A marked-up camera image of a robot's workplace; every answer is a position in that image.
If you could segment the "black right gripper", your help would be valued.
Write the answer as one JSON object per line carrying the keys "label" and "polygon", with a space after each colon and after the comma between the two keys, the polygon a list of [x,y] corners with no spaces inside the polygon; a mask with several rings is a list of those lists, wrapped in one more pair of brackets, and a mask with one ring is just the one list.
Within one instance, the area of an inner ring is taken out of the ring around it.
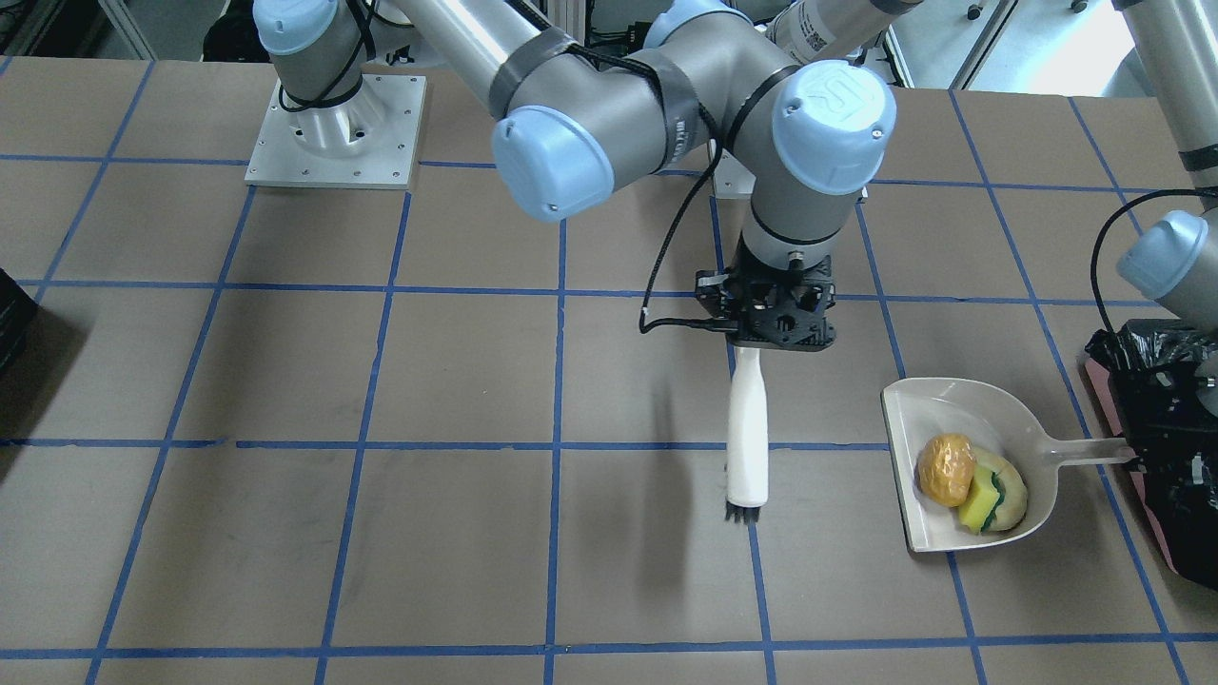
{"label": "black right gripper", "polygon": [[731,267],[697,273],[695,297],[709,313],[709,329],[734,346],[818,352],[836,342],[827,321],[836,303],[829,256],[805,264],[795,254],[778,269],[739,247]]}

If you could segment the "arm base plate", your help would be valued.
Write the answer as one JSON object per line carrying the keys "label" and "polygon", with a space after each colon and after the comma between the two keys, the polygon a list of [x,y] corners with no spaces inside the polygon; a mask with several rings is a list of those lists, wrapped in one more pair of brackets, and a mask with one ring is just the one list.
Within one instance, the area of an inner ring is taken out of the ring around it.
{"label": "arm base plate", "polygon": [[248,186],[406,190],[421,139],[421,76],[365,74],[361,91],[334,108],[287,112],[270,91],[255,147]]}

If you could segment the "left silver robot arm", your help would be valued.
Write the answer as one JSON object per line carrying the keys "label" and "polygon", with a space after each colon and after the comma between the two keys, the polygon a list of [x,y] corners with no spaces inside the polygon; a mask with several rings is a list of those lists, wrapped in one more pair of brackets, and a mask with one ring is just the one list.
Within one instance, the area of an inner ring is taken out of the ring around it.
{"label": "left silver robot arm", "polygon": [[1190,178],[1112,1],[1021,1],[970,87],[952,83],[982,21],[927,1],[894,23],[910,76],[871,199],[834,255],[847,345],[892,314],[905,342],[1100,328],[1088,263],[1114,208]]}

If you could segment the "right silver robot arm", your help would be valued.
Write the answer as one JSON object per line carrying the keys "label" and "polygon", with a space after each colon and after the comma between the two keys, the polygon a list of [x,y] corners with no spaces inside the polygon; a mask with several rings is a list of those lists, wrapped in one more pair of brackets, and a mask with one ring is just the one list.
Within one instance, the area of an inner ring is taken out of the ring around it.
{"label": "right silver robot arm", "polygon": [[600,56],[526,1],[256,1],[280,108],[369,122],[365,62],[421,38],[495,118],[496,168],[535,219],[604,204],[706,143],[756,179],[736,258],[697,274],[688,328],[736,346],[815,352],[836,342],[831,254],[882,165],[892,88],[840,59],[798,65],[719,1],[675,1],[642,50]]}

